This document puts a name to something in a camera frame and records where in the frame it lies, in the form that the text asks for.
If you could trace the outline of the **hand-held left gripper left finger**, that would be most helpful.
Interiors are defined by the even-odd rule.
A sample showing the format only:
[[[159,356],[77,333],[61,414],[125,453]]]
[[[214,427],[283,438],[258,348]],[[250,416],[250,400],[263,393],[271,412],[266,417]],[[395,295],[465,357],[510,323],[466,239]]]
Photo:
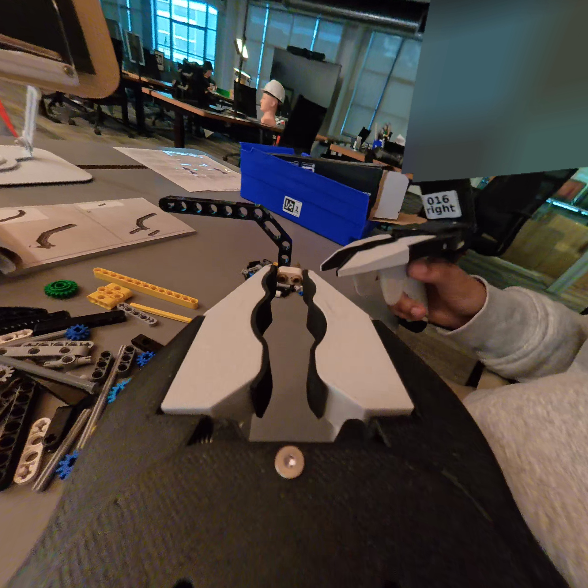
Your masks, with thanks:
[[[273,378],[264,334],[272,323],[273,266],[208,310],[160,409],[165,415],[231,421],[251,439],[270,403]]]

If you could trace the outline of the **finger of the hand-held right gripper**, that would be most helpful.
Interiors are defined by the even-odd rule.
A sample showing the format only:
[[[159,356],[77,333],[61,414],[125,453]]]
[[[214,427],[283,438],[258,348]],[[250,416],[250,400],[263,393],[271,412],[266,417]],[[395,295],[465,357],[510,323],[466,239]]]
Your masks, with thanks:
[[[371,238],[356,240],[349,245],[340,247],[320,264],[321,271],[336,270],[341,267],[352,254],[364,249],[371,249],[377,246],[414,246],[425,241],[435,239],[433,235],[417,234],[401,236],[378,235]]]
[[[338,277],[351,277],[364,273],[407,265],[410,257],[408,246],[377,246],[364,249],[337,269]]]

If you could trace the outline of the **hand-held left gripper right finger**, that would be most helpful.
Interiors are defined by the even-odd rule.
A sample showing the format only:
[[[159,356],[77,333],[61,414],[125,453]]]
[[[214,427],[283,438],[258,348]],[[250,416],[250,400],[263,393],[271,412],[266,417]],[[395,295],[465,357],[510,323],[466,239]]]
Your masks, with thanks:
[[[313,336],[307,403],[335,441],[350,421],[411,415],[414,404],[371,317],[312,270],[303,271]]]

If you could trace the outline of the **black bent lego beam assembly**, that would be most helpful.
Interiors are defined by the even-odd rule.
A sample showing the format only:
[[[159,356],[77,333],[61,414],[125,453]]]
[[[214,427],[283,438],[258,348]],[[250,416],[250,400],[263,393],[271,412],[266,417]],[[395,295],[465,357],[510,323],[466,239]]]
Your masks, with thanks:
[[[223,217],[257,224],[277,247],[276,295],[303,295],[302,270],[292,266],[293,243],[290,235],[264,206],[255,203],[211,200],[197,197],[166,196],[159,199],[165,212],[199,217]]]

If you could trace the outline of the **person's right forearm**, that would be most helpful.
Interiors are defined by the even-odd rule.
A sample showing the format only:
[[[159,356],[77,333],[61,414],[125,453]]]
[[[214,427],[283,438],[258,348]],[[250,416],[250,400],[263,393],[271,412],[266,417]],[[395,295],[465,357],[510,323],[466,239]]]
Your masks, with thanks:
[[[491,371],[527,382],[571,371],[587,374],[587,316],[540,293],[519,287],[486,289],[481,310],[442,336],[475,353]]]

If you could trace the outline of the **yellow lego axle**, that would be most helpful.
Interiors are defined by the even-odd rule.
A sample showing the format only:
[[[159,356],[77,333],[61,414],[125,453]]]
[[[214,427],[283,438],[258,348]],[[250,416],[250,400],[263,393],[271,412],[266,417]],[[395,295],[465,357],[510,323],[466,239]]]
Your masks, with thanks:
[[[190,323],[193,319],[187,316],[183,316],[183,315],[179,315],[176,313],[171,313],[171,312],[166,312],[166,311],[162,311],[160,309],[154,308],[154,307],[149,307],[149,306],[145,306],[145,305],[141,305],[138,303],[131,303],[129,305],[132,309],[140,311],[142,313],[146,313],[148,315],[152,315],[152,316],[156,316],[159,318],[166,318],[166,319],[170,319],[170,320],[174,320],[177,322],[182,322],[185,324]]]

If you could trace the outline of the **long yellow lego beam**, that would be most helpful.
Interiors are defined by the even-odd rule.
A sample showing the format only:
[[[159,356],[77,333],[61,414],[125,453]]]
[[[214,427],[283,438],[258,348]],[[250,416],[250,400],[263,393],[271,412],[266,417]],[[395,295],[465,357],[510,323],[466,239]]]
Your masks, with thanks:
[[[118,272],[104,268],[93,268],[93,275],[95,278],[101,281],[113,283],[117,286],[127,288],[128,290],[143,293],[144,295],[148,295],[160,300],[165,300],[188,309],[195,310],[199,307],[199,301],[197,298],[184,295],[183,293],[170,290],[163,286],[151,284],[149,282],[145,282],[127,275],[122,275]]]

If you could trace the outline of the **blue plastic bin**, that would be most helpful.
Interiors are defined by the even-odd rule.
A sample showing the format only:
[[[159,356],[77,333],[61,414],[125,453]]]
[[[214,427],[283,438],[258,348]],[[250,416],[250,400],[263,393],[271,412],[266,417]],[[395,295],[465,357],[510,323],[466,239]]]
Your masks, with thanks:
[[[340,245],[368,236],[369,196],[278,158],[291,148],[240,143],[240,195]]]

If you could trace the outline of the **mannequin head with hard hat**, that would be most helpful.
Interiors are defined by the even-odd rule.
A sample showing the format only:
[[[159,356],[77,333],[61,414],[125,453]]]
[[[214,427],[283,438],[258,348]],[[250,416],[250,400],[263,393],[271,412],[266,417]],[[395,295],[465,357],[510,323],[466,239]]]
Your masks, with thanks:
[[[260,101],[261,124],[264,126],[276,126],[276,114],[283,104],[285,90],[283,85],[275,80],[270,80],[263,88]]]

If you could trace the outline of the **printed paper sheet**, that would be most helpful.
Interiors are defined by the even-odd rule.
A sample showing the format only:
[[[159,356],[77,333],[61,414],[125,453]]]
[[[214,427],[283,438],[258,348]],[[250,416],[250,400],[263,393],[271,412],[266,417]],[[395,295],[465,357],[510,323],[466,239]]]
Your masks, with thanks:
[[[240,173],[208,155],[187,150],[116,149],[187,192],[240,191]]]

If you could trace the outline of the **long wooden office desk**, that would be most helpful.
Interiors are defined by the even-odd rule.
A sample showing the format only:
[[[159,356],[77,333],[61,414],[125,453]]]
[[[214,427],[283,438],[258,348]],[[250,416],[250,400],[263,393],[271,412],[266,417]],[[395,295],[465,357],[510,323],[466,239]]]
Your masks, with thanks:
[[[148,77],[140,77],[136,74],[123,70],[121,83],[130,88],[135,97],[135,115],[138,129],[146,131],[144,106],[148,99],[154,100],[159,106],[170,109],[174,114],[173,120],[173,144],[176,148],[185,147],[185,119],[189,115],[198,116],[201,119],[224,127],[236,126],[239,128],[254,129],[258,132],[260,140],[264,134],[282,135],[285,128],[280,126],[268,126],[261,124],[256,119],[240,118],[233,115],[220,114],[199,108],[185,101],[174,99],[167,93],[163,82]]]

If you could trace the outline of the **white stand base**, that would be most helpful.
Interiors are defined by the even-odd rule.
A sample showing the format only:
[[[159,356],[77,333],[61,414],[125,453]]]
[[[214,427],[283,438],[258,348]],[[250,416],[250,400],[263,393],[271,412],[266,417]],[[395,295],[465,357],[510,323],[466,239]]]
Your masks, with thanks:
[[[40,90],[27,86],[24,127],[12,145],[1,145],[1,186],[88,183],[93,176],[50,151],[36,148],[34,138]]]

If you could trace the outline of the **black office chair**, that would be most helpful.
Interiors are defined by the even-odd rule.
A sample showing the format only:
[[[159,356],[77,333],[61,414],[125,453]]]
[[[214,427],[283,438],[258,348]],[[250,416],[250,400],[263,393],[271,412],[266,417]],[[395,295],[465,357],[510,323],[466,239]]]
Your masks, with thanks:
[[[42,95],[40,106],[44,108],[44,116],[51,121],[75,126],[76,119],[84,119],[91,124],[94,134],[99,136],[107,120],[117,122],[112,105],[105,99],[92,100],[53,92]]]

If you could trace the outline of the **tan framed screen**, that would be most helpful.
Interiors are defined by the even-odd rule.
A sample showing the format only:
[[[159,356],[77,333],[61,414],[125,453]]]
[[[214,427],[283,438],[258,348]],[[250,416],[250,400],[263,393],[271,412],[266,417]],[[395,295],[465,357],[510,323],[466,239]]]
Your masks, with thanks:
[[[1,1],[1,79],[101,99],[120,67],[99,1]]]

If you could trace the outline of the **yellow lego frame piece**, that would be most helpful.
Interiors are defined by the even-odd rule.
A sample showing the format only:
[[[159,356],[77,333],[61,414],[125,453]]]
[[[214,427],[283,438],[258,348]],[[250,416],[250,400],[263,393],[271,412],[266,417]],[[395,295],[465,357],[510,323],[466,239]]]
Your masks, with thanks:
[[[132,295],[133,292],[130,289],[116,283],[109,283],[88,294],[86,299],[95,305],[111,310],[117,304],[126,302]]]

